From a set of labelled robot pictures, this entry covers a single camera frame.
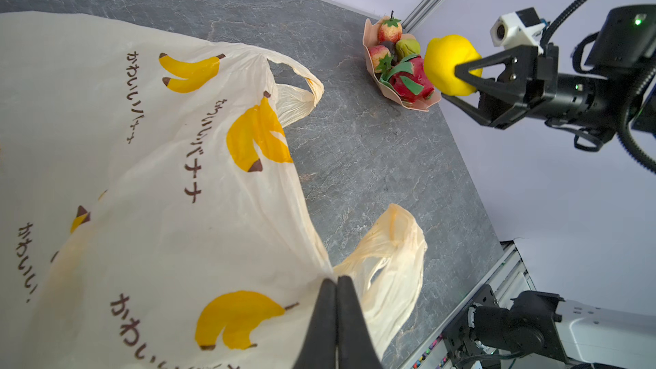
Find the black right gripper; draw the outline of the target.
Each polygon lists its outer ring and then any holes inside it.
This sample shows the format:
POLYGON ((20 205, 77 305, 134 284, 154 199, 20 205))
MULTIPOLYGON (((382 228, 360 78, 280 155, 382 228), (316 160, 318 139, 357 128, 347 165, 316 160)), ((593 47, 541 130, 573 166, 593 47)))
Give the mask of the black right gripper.
POLYGON ((464 97, 442 94, 442 99, 454 104, 480 126, 498 130, 506 130, 529 116, 569 133, 616 132, 620 101, 618 85, 603 78, 559 73, 560 49, 554 44, 547 46, 543 57, 553 63, 552 77, 544 81, 542 97, 531 104, 531 110, 522 97, 492 95, 525 93, 537 59, 536 46, 529 45, 520 45, 454 68, 456 78, 479 92, 485 92, 479 94, 478 106, 466 102, 464 97), (474 70, 497 65, 503 65, 514 78, 499 82, 473 74, 474 70))

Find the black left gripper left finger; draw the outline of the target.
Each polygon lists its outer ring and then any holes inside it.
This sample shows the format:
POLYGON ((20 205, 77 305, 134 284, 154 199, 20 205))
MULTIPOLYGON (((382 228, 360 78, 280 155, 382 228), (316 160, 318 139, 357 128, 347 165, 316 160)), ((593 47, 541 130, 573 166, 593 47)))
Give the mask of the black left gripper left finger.
POLYGON ((325 279, 319 289, 314 312, 293 369, 335 369, 337 367, 338 303, 337 285, 325 279))

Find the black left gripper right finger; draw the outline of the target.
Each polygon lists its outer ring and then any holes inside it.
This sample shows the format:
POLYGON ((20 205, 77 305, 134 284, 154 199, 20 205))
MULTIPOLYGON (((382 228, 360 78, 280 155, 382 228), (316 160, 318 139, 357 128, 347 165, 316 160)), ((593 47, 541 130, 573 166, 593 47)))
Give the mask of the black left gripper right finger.
POLYGON ((349 276, 338 278, 338 367, 340 369, 382 369, 367 323, 360 307, 355 285, 349 276))

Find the yellow lemon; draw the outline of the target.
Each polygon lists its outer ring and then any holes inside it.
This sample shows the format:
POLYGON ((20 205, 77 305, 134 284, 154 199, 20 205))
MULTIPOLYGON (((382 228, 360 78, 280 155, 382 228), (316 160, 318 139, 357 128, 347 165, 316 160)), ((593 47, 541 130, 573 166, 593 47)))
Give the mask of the yellow lemon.
POLYGON ((481 60, 472 43, 459 35, 432 39, 424 57, 425 75, 442 95, 467 97, 476 88, 456 77, 457 65, 481 60))

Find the peach with stem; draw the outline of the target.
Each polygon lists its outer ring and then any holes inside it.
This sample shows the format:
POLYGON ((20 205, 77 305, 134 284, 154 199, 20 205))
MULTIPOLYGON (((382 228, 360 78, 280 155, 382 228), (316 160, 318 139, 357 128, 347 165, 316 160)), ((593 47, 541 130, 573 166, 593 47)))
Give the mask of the peach with stem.
POLYGON ((402 35, 403 30, 401 20, 394 16, 394 11, 391 11, 391 15, 380 23, 378 42, 379 44, 384 44, 386 42, 395 44, 401 39, 402 35))

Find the banana print plastic bag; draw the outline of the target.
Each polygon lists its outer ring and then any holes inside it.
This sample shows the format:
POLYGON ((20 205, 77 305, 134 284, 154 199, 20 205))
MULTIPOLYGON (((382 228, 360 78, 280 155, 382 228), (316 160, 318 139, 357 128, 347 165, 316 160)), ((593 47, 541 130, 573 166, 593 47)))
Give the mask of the banana print plastic bag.
POLYGON ((285 128, 298 61, 119 20, 1 17, 1 365, 292 368, 325 279, 381 360, 427 245, 391 205, 330 262, 285 128))

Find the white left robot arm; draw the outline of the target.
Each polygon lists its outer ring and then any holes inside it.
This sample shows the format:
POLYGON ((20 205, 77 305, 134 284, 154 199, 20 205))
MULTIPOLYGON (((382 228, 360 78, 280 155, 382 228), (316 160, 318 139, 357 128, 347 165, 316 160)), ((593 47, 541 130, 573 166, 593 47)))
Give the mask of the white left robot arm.
MULTIPOLYGON (((454 368, 540 355, 570 368, 653 368, 653 316, 599 309, 528 290, 500 307, 489 285, 438 337, 454 368)), ((320 287, 296 368, 379 368, 353 280, 320 287)))

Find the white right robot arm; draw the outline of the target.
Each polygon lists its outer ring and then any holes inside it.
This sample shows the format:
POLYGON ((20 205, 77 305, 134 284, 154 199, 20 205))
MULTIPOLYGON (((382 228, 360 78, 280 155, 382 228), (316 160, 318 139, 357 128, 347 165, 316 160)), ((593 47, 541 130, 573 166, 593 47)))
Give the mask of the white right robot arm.
POLYGON ((655 58, 655 7, 611 10, 601 30, 575 47, 573 74, 560 73, 557 46, 538 43, 545 26, 533 8, 501 16, 490 36, 503 50, 454 69, 475 88, 478 105, 444 99, 481 126, 505 130, 532 118, 573 134, 576 149, 598 152, 618 132, 632 80, 655 58))

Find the red green dragon fruit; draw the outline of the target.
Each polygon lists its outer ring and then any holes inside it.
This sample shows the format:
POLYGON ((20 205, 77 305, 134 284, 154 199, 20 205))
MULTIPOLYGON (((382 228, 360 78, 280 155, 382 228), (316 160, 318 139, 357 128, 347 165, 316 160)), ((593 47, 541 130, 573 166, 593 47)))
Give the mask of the red green dragon fruit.
POLYGON ((435 92, 435 87, 425 74, 424 59, 418 55, 402 59, 382 74, 379 80, 391 88, 405 104, 427 102, 435 92))

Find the green chayote pear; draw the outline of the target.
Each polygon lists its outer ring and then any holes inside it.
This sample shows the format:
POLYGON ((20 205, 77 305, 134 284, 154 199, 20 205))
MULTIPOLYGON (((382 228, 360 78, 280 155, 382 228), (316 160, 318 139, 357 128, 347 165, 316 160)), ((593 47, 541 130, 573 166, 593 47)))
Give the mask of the green chayote pear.
POLYGON ((420 43, 416 39, 400 39, 396 42, 395 48, 399 60, 421 53, 420 43))

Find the peach wavy fruit plate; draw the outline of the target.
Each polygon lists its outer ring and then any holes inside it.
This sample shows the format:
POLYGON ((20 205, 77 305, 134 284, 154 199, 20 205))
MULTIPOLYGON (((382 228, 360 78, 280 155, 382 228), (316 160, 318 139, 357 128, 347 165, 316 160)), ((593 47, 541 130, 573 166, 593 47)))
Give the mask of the peach wavy fruit plate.
POLYGON ((396 51, 391 51, 391 46, 385 46, 386 51, 380 49, 379 30, 388 25, 387 20, 388 17, 376 23, 365 21, 362 45, 367 72, 385 98, 405 109, 428 112, 442 96, 425 77, 423 58, 419 54, 399 58, 396 51))

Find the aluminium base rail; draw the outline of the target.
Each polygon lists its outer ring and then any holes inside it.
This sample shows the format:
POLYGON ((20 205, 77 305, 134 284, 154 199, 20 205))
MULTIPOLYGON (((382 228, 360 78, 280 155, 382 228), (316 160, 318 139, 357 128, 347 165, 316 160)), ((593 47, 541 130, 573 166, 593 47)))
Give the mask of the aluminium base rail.
POLYGON ((471 310, 479 306, 509 309, 521 292, 536 289, 515 243, 505 242, 502 248, 502 258, 398 368, 455 368, 469 356, 495 353, 470 339, 471 310))

